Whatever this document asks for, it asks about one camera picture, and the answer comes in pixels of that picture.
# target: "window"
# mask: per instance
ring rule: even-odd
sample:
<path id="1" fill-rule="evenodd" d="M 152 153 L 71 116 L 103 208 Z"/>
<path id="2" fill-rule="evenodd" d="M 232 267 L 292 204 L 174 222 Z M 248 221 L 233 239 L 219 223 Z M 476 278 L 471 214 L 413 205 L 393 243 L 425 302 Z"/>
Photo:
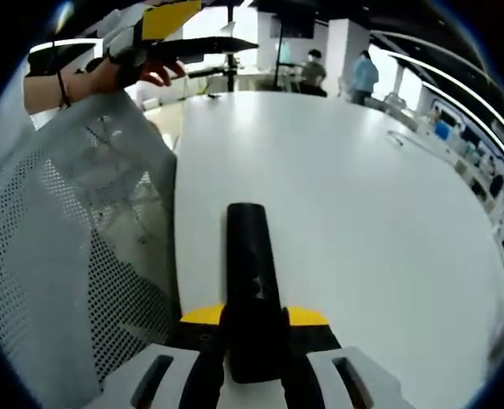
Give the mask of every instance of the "window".
<path id="1" fill-rule="evenodd" d="M 227 25 L 226 7 L 209 7 L 183 25 L 183 38 L 200 38 L 219 35 L 220 30 Z M 258 42 L 258 11 L 249 7 L 235 8 L 235 29 L 233 37 L 250 43 Z M 258 62 L 258 51 L 249 49 L 236 54 L 243 66 L 255 66 Z M 221 66 L 225 55 L 205 55 L 202 66 Z"/>
<path id="2" fill-rule="evenodd" d="M 397 62 L 395 58 L 390 57 L 382 49 L 374 45 L 369 46 L 369 54 L 371 54 L 371 61 L 379 70 L 379 82 L 374 86 L 373 98 L 384 100 L 394 90 Z"/>
<path id="3" fill-rule="evenodd" d="M 413 111 L 419 105 L 420 92 L 422 91 L 422 81 L 408 68 L 403 70 L 402 85 L 399 89 L 400 98 L 404 99 L 407 107 Z"/>

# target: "black slot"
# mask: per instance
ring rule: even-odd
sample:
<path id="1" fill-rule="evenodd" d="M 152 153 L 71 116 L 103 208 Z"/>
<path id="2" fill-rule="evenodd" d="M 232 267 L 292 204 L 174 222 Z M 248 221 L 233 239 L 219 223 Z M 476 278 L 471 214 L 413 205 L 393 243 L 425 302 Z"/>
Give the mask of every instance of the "black slot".
<path id="1" fill-rule="evenodd" d="M 136 409 L 145 409 L 151 406 L 153 398 L 159 388 L 160 381 L 162 381 L 163 376 L 166 374 L 173 360 L 174 358 L 167 355 L 160 355 L 157 357 L 132 395 L 132 399 L 130 399 L 132 407 Z"/>
<path id="2" fill-rule="evenodd" d="M 373 407 L 373 400 L 357 374 L 356 369 L 354 369 L 354 366 L 352 366 L 346 358 L 334 364 L 337 368 L 337 372 L 345 383 L 354 409 L 371 409 Z"/>

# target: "person in blue shirt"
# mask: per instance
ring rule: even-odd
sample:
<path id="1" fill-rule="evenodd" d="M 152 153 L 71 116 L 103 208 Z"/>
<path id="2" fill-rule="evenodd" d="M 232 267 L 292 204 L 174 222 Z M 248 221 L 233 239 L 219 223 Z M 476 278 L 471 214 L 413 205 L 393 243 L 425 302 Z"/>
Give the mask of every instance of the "person in blue shirt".
<path id="1" fill-rule="evenodd" d="M 350 80 L 350 102 L 364 105 L 365 99 L 373 93 L 373 87 L 379 82 L 379 70 L 371 61 L 369 52 L 362 51 L 352 68 Z"/>

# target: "yellow trim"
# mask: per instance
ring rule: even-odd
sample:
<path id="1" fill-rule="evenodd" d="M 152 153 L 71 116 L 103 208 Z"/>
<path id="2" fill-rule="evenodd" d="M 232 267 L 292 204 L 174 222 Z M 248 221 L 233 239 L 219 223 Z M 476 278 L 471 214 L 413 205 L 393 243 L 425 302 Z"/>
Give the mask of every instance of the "yellow trim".
<path id="1" fill-rule="evenodd" d="M 329 325 L 327 320 L 318 312 L 301 307 L 288 307 L 289 324 L 291 326 Z"/>
<path id="2" fill-rule="evenodd" d="M 221 313 L 225 306 L 223 304 L 211 305 L 210 307 L 197 308 L 185 314 L 180 321 L 192 324 L 219 325 Z"/>
<path id="3" fill-rule="evenodd" d="M 143 14 L 142 40 L 164 40 L 200 11 L 200 0 L 161 4 Z"/>

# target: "desk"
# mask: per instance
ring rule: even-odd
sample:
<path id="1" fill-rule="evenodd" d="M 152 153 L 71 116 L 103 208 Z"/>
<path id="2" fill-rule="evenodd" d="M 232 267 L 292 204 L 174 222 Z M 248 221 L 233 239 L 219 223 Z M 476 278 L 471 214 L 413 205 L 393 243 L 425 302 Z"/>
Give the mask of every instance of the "desk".
<path id="1" fill-rule="evenodd" d="M 417 408 L 463 407 L 484 375 L 503 265 L 454 169 L 387 130 L 413 136 L 340 99 L 189 99 L 175 195 L 182 311 L 223 301 L 224 213 L 259 203 L 282 303 L 322 311 Z M 278 383 L 229 383 L 218 407 L 285 406 Z"/>

